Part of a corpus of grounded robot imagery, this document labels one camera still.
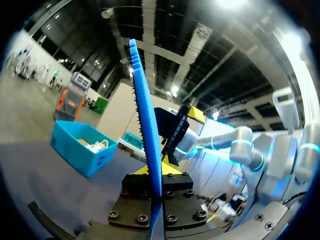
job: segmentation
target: blue led ring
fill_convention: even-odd
[[[314,149],[320,154],[320,147],[314,143],[304,143],[301,145],[300,149]]]

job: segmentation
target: white wall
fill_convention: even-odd
[[[30,58],[31,62],[34,62],[35,66],[42,68],[44,64],[51,65],[51,69],[47,75],[47,79],[45,80],[46,83],[50,82],[55,71],[58,71],[58,79],[62,79],[62,85],[69,85],[72,73],[58,63],[58,61],[44,50],[32,37],[30,37],[24,29],[13,37],[11,49],[8,50],[8,56],[11,54],[18,54],[27,46],[31,47]]]
[[[108,107],[101,116],[97,129],[116,140],[125,132],[141,136],[139,131],[138,113],[136,110],[134,90],[131,86],[121,83],[109,98]],[[151,96],[153,107],[179,109],[179,106],[157,96]]]
[[[91,87],[89,87],[86,98],[90,98],[91,100],[94,100],[96,102],[99,97],[101,97],[101,95],[97,93],[95,90],[93,90]]]

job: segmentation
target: yellow part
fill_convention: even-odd
[[[172,168],[176,169],[176,170],[178,170],[178,169],[179,169],[179,166],[176,166],[176,165],[171,164],[171,163],[169,162],[168,155],[165,155],[165,156],[164,156],[164,158],[163,158],[162,162],[163,162],[163,163],[165,163],[165,164],[167,164],[168,166],[170,166],[170,167],[172,167]]]
[[[201,110],[199,110],[198,108],[194,107],[194,106],[192,106],[190,108],[190,111],[188,113],[188,117],[193,118],[193,119],[197,120],[198,122],[200,122],[202,124],[206,123],[204,113]]]
[[[167,174],[182,174],[180,171],[174,169],[173,167],[165,164],[164,162],[161,162],[161,168],[162,168],[162,175]],[[133,174],[149,174],[148,166],[144,166],[143,168],[139,169],[138,171],[134,172]]]
[[[217,215],[214,213],[209,219],[206,221],[207,223],[210,222],[212,219],[214,219]]]

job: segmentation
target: electronics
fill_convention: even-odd
[[[297,103],[289,86],[274,91],[272,101],[285,129],[293,130],[300,126]]]
[[[91,81],[83,76],[80,72],[75,72],[72,74],[71,83],[81,88],[83,91],[87,91],[91,86]]]

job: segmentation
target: bolt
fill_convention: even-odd
[[[207,212],[205,210],[199,210],[195,213],[195,220],[197,221],[201,221],[203,219],[205,219],[207,216]]]
[[[128,195],[129,194],[129,192],[127,191],[127,190],[122,190],[122,193],[121,193],[122,195]]]
[[[115,218],[117,218],[118,216],[119,216],[119,213],[118,213],[117,211],[111,210],[111,211],[109,212],[109,218],[111,218],[111,219],[115,219]]]
[[[255,220],[258,221],[258,222],[261,222],[263,219],[265,219],[264,215],[261,214],[261,213],[258,213],[256,216],[255,216]]]
[[[174,193],[173,191],[167,191],[167,192],[166,192],[166,195],[167,195],[170,199],[172,199],[172,198],[175,196],[175,193]]]
[[[274,224],[270,221],[268,221],[265,225],[264,225],[265,230],[270,231],[271,229],[274,228]]]
[[[143,196],[143,197],[148,197],[148,196],[149,196],[149,193],[148,193],[147,191],[144,191],[144,192],[142,193],[142,196]]]
[[[178,218],[175,215],[168,215],[166,216],[165,220],[168,222],[168,224],[175,224]]]
[[[185,198],[193,197],[194,196],[194,191],[192,189],[185,190],[183,195],[184,195]]]
[[[149,217],[145,214],[140,214],[136,220],[140,223],[140,224],[145,224],[148,220],[149,220]]]

